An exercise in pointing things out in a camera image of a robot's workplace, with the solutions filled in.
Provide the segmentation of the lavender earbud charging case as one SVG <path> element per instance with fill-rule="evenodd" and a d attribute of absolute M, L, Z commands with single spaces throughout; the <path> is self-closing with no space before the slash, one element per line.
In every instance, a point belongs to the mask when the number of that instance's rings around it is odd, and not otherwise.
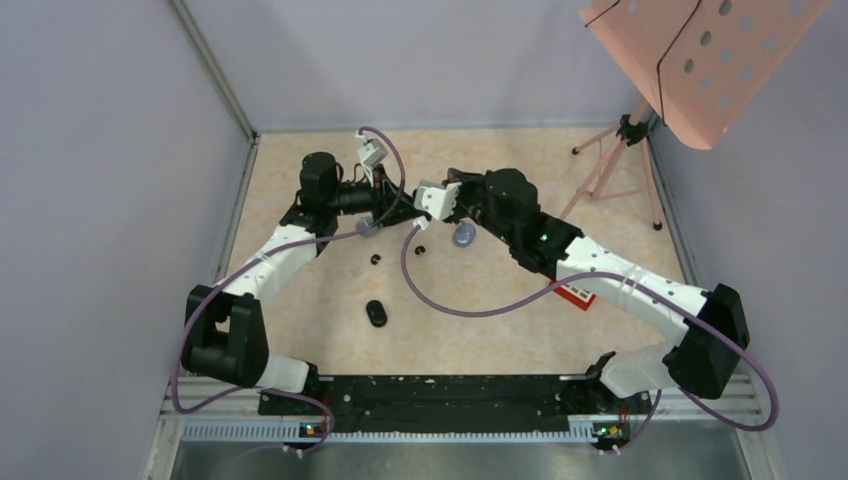
<path fill-rule="evenodd" d="M 452 241 L 458 248 L 470 246 L 476 238 L 476 227 L 472 224 L 462 223 L 453 232 Z"/>

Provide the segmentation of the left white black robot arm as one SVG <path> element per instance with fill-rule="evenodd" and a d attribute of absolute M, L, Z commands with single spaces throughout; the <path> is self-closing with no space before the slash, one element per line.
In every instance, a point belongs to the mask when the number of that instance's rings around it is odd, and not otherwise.
<path fill-rule="evenodd" d="M 309 364 L 271 352 L 263 309 L 298 269 L 340 239 L 339 217 L 369 214 L 361 232 L 416 217 L 412 197 L 385 172 L 386 150 L 373 142 L 358 155 L 360 180 L 343 180 L 343 169 L 330 153 L 307 155 L 295 200 L 269 240 L 231 276 L 190 292 L 183 369 L 241 388 L 280 390 L 297 413 L 317 407 L 321 388 L 309 379 Z"/>

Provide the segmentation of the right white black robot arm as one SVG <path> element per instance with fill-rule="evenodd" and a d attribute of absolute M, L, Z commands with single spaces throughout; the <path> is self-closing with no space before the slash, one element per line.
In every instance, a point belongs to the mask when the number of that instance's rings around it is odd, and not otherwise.
<path fill-rule="evenodd" d="M 514 168 L 451 169 L 443 182 L 420 186 L 416 200 L 434 219 L 471 220 L 526 270 L 585 289 L 662 334 L 660 344 L 606 361 L 586 385 L 594 409 L 612 412 L 626 397 L 671 386 L 702 399 L 722 396 L 750 342 L 741 296 L 732 287 L 679 283 L 616 255 L 544 212 L 536 186 Z"/>

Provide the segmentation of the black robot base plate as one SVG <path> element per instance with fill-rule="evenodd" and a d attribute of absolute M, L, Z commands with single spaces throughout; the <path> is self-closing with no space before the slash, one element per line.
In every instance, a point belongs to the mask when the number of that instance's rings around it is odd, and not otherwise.
<path fill-rule="evenodd" d="M 337 433 L 415 434 L 565 432 L 579 415 L 620 419 L 649 410 L 649 399 L 621 399 L 583 375 L 321 376 L 308 402 L 264 393 L 264 416 L 322 416 Z"/>

